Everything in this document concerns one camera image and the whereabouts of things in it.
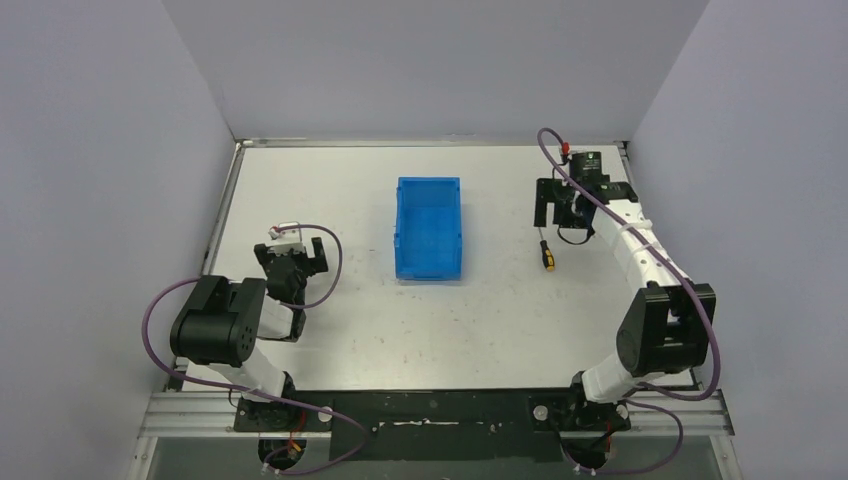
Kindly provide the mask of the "black yellow screwdriver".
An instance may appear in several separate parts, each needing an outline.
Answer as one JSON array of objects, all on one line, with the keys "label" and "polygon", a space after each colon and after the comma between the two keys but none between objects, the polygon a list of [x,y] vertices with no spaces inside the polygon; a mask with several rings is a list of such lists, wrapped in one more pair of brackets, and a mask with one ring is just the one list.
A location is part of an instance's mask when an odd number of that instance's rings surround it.
[{"label": "black yellow screwdriver", "polygon": [[550,250],[550,247],[549,247],[548,242],[547,242],[547,240],[544,236],[542,228],[538,227],[537,231],[538,231],[538,234],[539,234],[539,237],[540,237],[539,247],[540,247],[540,251],[541,251],[541,260],[542,260],[543,267],[545,268],[546,271],[553,272],[556,268],[554,256],[553,256],[553,254]]}]

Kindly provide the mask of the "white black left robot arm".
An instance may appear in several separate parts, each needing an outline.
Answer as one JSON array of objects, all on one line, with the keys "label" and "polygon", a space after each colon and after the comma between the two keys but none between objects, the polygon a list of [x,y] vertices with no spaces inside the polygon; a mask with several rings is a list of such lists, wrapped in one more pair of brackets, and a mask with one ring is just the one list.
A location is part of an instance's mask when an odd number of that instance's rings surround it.
[{"label": "white black left robot arm", "polygon": [[300,237],[254,246],[263,278],[233,282],[201,277],[175,319],[170,347],[178,357],[207,365],[229,383],[245,386],[258,401],[257,417],[273,431],[289,428],[297,415],[291,375],[259,350],[259,340],[294,343],[306,323],[308,279],[329,270],[322,239],[309,253]]}]

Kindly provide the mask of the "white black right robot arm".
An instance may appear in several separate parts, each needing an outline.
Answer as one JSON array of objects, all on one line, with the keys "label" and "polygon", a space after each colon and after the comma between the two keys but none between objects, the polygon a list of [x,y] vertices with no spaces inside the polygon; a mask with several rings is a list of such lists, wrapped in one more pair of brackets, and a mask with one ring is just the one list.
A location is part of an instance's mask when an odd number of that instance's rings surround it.
[{"label": "white black right robot arm", "polygon": [[615,350],[578,374],[583,390],[563,401],[565,419],[585,429],[603,415],[603,403],[624,399],[654,380],[720,358],[712,322],[717,303],[708,284],[695,284],[671,260],[653,232],[639,198],[626,182],[574,187],[561,180],[536,182],[534,225],[549,220],[602,240],[620,265],[633,299],[618,328]]}]

